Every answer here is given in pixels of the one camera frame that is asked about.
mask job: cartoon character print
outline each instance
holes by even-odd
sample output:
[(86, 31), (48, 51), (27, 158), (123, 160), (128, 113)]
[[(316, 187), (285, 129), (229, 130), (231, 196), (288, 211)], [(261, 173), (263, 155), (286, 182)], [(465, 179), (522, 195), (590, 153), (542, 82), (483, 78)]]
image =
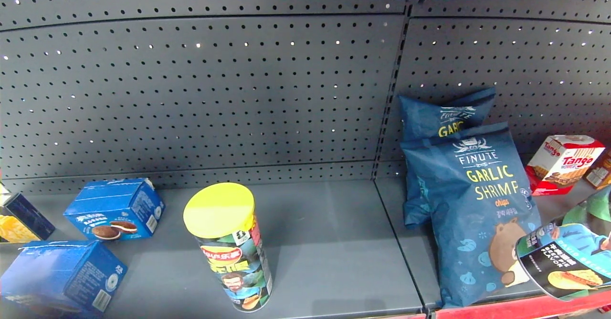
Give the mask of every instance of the cartoon character print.
[(495, 227), (495, 236), (489, 248), (490, 261), (502, 273), (501, 282), (505, 286), (516, 281), (515, 264), (518, 263), (516, 242), (525, 235), (526, 232), (517, 223), (517, 217), (508, 223), (499, 223)]

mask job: garlic shrimp chips bag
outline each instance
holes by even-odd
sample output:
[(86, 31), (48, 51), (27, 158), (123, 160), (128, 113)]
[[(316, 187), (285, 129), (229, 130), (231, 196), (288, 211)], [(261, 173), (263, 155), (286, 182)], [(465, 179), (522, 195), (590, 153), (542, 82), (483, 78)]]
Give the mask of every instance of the garlic shrimp chips bag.
[[(403, 120), (403, 141), (445, 137), (482, 124), (493, 106), (495, 88), (480, 90), (447, 102), (444, 106), (400, 96)], [(403, 204), (403, 220), (408, 228), (427, 223), (431, 218), (429, 204), (421, 195), (419, 180), (408, 163), (407, 200)]]
[(431, 206), (443, 306), (526, 282), (515, 245), (541, 219), (507, 123), (401, 148)]

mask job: barcode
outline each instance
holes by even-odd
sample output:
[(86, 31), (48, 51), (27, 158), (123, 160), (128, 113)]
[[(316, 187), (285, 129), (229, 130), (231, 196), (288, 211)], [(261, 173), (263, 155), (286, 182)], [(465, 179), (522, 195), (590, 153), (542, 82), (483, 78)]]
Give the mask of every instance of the barcode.
[(602, 182), (602, 179), (598, 178), (593, 172), (590, 172), (586, 179), (594, 184), (594, 186), (598, 186), (600, 185), (600, 182)]
[(94, 303), (92, 306), (97, 308), (100, 312), (104, 312), (108, 303), (111, 302), (111, 296), (106, 293), (103, 289), (100, 289), (100, 293), (98, 293), (97, 297), (95, 297)]
[(155, 217), (153, 215), (151, 215), (148, 218), (147, 227), (148, 227), (148, 230), (151, 231), (151, 233), (155, 232), (155, 228), (157, 228), (157, 219), (155, 219)]

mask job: chocolate sandwich cookie image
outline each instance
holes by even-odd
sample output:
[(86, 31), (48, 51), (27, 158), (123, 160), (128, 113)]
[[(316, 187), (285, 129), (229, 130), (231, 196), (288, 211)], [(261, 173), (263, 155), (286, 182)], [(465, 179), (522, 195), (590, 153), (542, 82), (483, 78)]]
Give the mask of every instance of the chocolate sandwich cookie image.
[(94, 227), (91, 232), (100, 240), (116, 240), (121, 237), (121, 231), (112, 226)]
[(123, 234), (135, 234), (135, 232), (138, 232), (136, 225), (129, 221), (111, 221), (111, 227), (120, 230)]

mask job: red and white box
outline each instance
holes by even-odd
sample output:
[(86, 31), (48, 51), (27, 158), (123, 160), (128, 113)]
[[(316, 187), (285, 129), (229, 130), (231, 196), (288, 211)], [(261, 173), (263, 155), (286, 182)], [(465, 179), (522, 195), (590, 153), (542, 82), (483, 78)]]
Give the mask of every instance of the red and white box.
[(604, 149), (589, 136), (548, 136), (526, 166), (533, 196), (568, 193)]

